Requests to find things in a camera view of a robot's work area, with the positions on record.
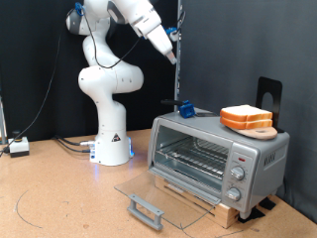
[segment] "table surface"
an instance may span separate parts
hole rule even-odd
[[[136,155],[125,165],[92,164],[56,141],[30,143],[30,155],[0,159],[1,237],[317,237],[317,226],[276,196],[265,217],[224,229],[206,217],[180,230],[156,231],[131,215],[114,186],[147,169],[151,130],[128,132]],[[93,139],[72,138],[74,142]]]

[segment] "wall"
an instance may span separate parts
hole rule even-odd
[[[280,80],[278,126],[290,144],[278,195],[316,222],[317,2],[182,2],[180,99],[219,113],[255,105],[260,76]]]
[[[73,0],[5,1],[2,3],[0,66],[4,113],[9,138],[23,130],[36,117],[53,73],[60,31],[60,52],[48,101],[34,126],[26,133],[30,141],[93,135],[98,131],[93,101],[79,88],[77,78],[88,64],[82,51],[83,36],[72,35],[65,26],[66,13]],[[177,1],[158,1],[155,5],[162,24],[169,27],[177,19]],[[138,39],[129,25],[112,25],[107,43],[122,57]],[[152,127],[158,115],[172,110],[160,101],[173,97],[175,66],[149,41],[140,41],[126,57],[144,73],[141,90],[114,95],[127,109],[127,129]]]

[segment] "toast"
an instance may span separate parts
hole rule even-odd
[[[250,105],[226,107],[220,111],[220,116],[234,122],[254,122],[272,118],[272,113]]]
[[[237,122],[229,120],[227,118],[221,117],[220,122],[227,127],[246,130],[246,129],[256,129],[260,127],[271,127],[272,121],[270,119],[258,120],[258,121],[246,121],[246,122]]]

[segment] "blue object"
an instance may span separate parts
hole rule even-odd
[[[177,31],[177,28],[168,28],[168,29],[165,29],[165,31],[169,35],[170,33]]]
[[[183,101],[183,105],[178,106],[178,110],[180,115],[185,119],[196,115],[194,105],[191,104],[189,100]]]
[[[79,16],[82,17],[84,15],[85,10],[84,10],[83,6],[80,3],[78,3],[78,2],[75,3],[75,10],[77,11],[77,14]]]
[[[133,152],[131,137],[129,137],[129,149],[130,149],[130,158],[133,158],[135,156],[135,153]]]

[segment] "oven button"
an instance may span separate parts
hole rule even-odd
[[[230,188],[227,192],[226,192],[226,196],[228,196],[230,199],[233,199],[235,201],[239,201],[241,198],[241,194],[240,191],[237,190],[235,187]]]
[[[245,177],[245,171],[241,167],[234,167],[230,172],[236,180],[242,180]]]

